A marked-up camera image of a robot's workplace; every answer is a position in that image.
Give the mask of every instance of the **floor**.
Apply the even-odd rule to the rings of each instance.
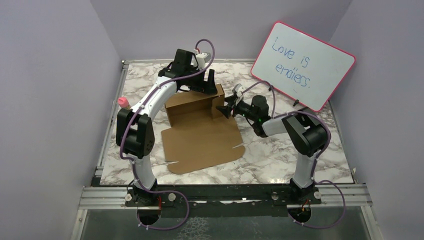
[[[123,87],[122,95],[127,97],[129,103],[137,103],[155,82],[159,70],[166,67],[167,63],[133,63],[128,68],[128,73]],[[215,82],[222,84],[225,94],[230,95],[233,86],[237,83],[244,87],[257,82],[250,74],[251,63],[223,62],[213,63]],[[268,88],[259,84],[245,95],[248,103],[254,95],[264,95],[268,104],[272,101],[272,94]],[[277,114],[290,112],[302,108],[293,107],[294,101],[276,93]],[[333,113],[327,104],[317,114],[329,127],[332,138],[328,149],[318,160],[315,180],[330,180],[335,183],[353,183],[345,152],[334,121]],[[165,161],[161,131],[170,127],[167,114],[162,108],[153,121],[155,145],[150,154],[152,170],[159,184],[269,184],[288,183],[296,169],[297,151],[287,134],[274,135],[261,138],[255,135],[252,128],[242,117],[236,118],[243,145],[246,151],[242,158],[193,171],[185,174],[171,173]],[[107,156],[101,176],[101,185],[124,185],[132,179],[130,163],[119,158],[119,147],[115,143],[115,130],[109,141]]]

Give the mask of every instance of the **white marble surface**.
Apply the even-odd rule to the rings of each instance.
[[[123,96],[131,105],[137,103],[151,88],[157,78],[158,71],[167,64],[137,63],[131,64],[123,88]],[[225,94],[230,95],[237,83],[246,88],[256,83],[250,75],[251,63],[213,63],[215,82],[222,84]],[[259,84],[246,93],[245,100],[257,94],[267,97],[270,111],[272,94],[264,84]],[[276,92],[277,114],[282,114],[302,106],[293,107],[293,100]],[[331,144],[321,155],[315,173],[315,179],[331,180],[336,183],[352,183],[348,162],[337,132],[333,114],[327,104],[318,114],[327,124],[332,134]],[[165,109],[162,108],[154,119],[153,128],[156,138],[150,154],[153,173],[159,184],[267,184],[288,183],[296,168],[297,152],[287,134],[279,134],[267,138],[255,135],[245,118],[236,118],[238,128],[246,147],[244,156],[238,160],[213,166],[186,174],[174,174],[168,171],[162,145],[161,131],[170,127]],[[116,126],[110,140],[110,147],[105,157],[105,165],[101,176],[102,185],[124,185],[132,179],[130,164],[119,157],[119,147],[115,143]]]

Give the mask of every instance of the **wall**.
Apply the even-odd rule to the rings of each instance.
[[[0,7],[0,236],[69,239],[122,64],[88,0]]]
[[[331,98],[388,240],[422,239],[424,1],[353,0],[331,43],[357,65]]]
[[[125,60],[173,59],[177,48],[191,50],[202,38],[214,43],[217,58],[256,58],[277,20],[329,41],[350,2],[91,0]]]

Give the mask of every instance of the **pink object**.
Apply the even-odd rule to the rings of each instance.
[[[126,109],[130,106],[130,103],[128,102],[128,99],[124,96],[121,96],[118,98],[118,104],[121,108]]]

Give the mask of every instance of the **open box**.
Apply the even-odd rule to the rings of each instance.
[[[181,92],[165,103],[171,128],[162,131],[168,169],[184,174],[241,158],[245,152],[234,118],[227,119],[216,109],[224,105],[224,90],[217,94]]]

